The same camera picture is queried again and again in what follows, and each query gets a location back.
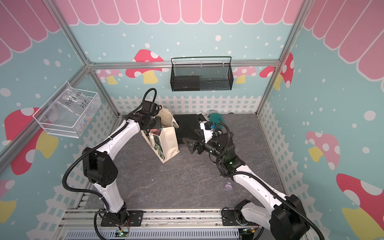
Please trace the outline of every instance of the red mushroom cap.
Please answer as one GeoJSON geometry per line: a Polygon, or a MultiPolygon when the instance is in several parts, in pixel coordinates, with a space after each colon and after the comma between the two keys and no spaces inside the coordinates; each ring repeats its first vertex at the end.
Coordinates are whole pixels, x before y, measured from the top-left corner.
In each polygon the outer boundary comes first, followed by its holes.
{"type": "MultiPolygon", "coordinates": [[[[147,49],[141,49],[136,54],[135,58],[133,59],[133,62],[163,62],[164,60],[157,55],[156,53],[149,51],[147,49]]],[[[144,69],[127,69],[125,74],[130,78],[135,78],[143,74],[144,72],[156,70],[156,71],[164,71],[168,72],[168,68],[144,68],[144,69]]]]}
{"type": "Polygon", "coordinates": [[[384,191],[346,174],[338,174],[336,182],[340,190],[362,208],[384,229],[384,191]]]}
{"type": "Polygon", "coordinates": [[[289,86],[292,83],[293,67],[294,67],[293,55],[292,53],[289,53],[287,61],[285,62],[283,69],[281,70],[281,73],[280,73],[284,78],[285,86],[287,88],[289,88],[289,86]]]}
{"type": "Polygon", "coordinates": [[[234,77],[240,77],[243,75],[256,76],[257,70],[255,67],[238,67],[232,70],[234,77]]]}
{"type": "Polygon", "coordinates": [[[270,77],[272,76],[274,70],[275,70],[275,67],[268,66],[260,72],[260,77],[262,78],[270,77]]]}

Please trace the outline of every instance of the pink mushroom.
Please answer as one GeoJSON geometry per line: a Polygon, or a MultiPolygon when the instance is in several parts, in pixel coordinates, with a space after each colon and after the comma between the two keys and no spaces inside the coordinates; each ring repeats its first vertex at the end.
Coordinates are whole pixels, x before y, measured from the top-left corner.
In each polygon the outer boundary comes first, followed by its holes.
{"type": "MultiPolygon", "coordinates": [[[[156,53],[149,51],[147,49],[141,49],[136,54],[133,62],[163,62],[164,60],[157,55],[156,53]]],[[[136,78],[143,74],[144,83],[151,84],[157,83],[159,80],[157,79],[154,71],[162,71],[168,72],[168,68],[153,68],[153,69],[127,69],[125,74],[130,78],[136,78]]]]}
{"type": "MultiPolygon", "coordinates": [[[[285,82],[285,86],[287,88],[289,88],[291,86],[292,78],[293,78],[293,72],[294,72],[293,67],[294,67],[293,55],[292,55],[292,53],[289,53],[287,61],[285,62],[283,69],[281,70],[281,72],[280,72],[280,74],[277,77],[277,80],[275,82],[275,89],[276,90],[280,90],[280,84],[281,84],[281,81],[283,79],[285,82]]],[[[268,66],[268,67],[264,68],[260,72],[260,77],[266,78],[266,77],[272,76],[273,70],[274,70],[274,67],[272,67],[272,66],[268,66]]]]}
{"type": "Polygon", "coordinates": [[[308,152],[315,162],[319,162],[324,155],[331,170],[337,168],[340,160],[340,147],[336,137],[321,132],[307,132],[305,144],[310,142],[314,145],[308,152]]]}
{"type": "Polygon", "coordinates": [[[384,191],[346,174],[338,174],[340,190],[357,205],[356,209],[342,208],[345,219],[359,239],[378,239],[384,236],[384,191]]]}
{"type": "MultiPolygon", "coordinates": [[[[37,110],[38,108],[23,108],[14,111],[5,118],[4,127],[7,140],[3,141],[3,145],[7,145],[19,134],[33,119],[32,115],[37,110]]],[[[11,162],[13,173],[21,175],[31,168],[36,149],[42,152],[44,157],[51,157],[58,146],[58,142],[57,137],[50,136],[43,129],[40,129],[11,162]]]]}
{"type": "Polygon", "coordinates": [[[245,83],[245,76],[256,76],[257,71],[255,67],[238,67],[232,70],[233,76],[237,77],[235,83],[243,84],[245,83]]]}
{"type": "Polygon", "coordinates": [[[114,76],[123,76],[123,74],[118,69],[99,69],[96,71],[96,73],[103,83],[105,82],[105,79],[107,79],[107,83],[109,85],[116,85],[118,83],[114,76]]]}

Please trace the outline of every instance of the black mounting plate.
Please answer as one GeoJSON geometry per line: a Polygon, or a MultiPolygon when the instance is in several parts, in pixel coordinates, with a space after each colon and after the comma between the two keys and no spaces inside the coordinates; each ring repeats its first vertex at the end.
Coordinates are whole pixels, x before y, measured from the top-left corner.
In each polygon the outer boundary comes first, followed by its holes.
{"type": "MultiPolygon", "coordinates": [[[[128,222],[129,227],[140,227],[141,221],[143,220],[144,211],[127,211],[131,219],[128,222]]],[[[102,227],[116,227],[115,224],[108,222],[108,220],[103,219],[100,224],[102,227]]]]}
{"type": "MultiPolygon", "coordinates": [[[[223,221],[223,226],[239,226],[240,225],[236,222],[235,210],[222,210],[221,216],[222,216],[221,220],[223,221]]],[[[244,226],[257,226],[257,224],[253,222],[248,222],[244,226]]]]}

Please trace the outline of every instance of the black cable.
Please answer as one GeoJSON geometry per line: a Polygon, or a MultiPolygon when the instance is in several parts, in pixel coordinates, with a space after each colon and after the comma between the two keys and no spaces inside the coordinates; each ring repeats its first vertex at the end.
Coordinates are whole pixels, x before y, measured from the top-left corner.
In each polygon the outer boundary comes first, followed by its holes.
{"type": "Polygon", "coordinates": [[[107,240],[105,239],[99,232],[99,230],[97,229],[97,223],[96,223],[96,219],[97,219],[97,215],[101,214],[101,213],[106,213],[105,210],[99,210],[95,213],[95,216],[93,217],[93,227],[95,228],[95,232],[96,232],[96,235],[101,239],[101,240],[107,240]]]}
{"type": "Polygon", "coordinates": [[[263,231],[264,231],[264,227],[262,227],[262,229],[261,229],[260,232],[259,232],[259,235],[257,235],[257,237],[254,238],[253,240],[258,240],[258,239],[262,236],[263,231]]]}

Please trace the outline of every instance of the gray floor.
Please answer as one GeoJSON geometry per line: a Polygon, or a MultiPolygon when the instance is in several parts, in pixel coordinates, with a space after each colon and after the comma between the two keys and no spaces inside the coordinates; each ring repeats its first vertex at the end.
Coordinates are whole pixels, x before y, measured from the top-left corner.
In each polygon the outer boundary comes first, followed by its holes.
{"type": "MultiPolygon", "coordinates": [[[[263,180],[283,191],[255,114],[224,114],[236,154],[263,180]]],[[[136,134],[117,154],[117,184],[128,209],[234,207],[242,199],[256,205],[258,200],[236,182],[232,191],[224,185],[216,165],[206,152],[191,154],[185,145],[166,163],[162,163],[136,134]]],[[[103,202],[91,195],[86,209],[99,209],[103,202]]]]}

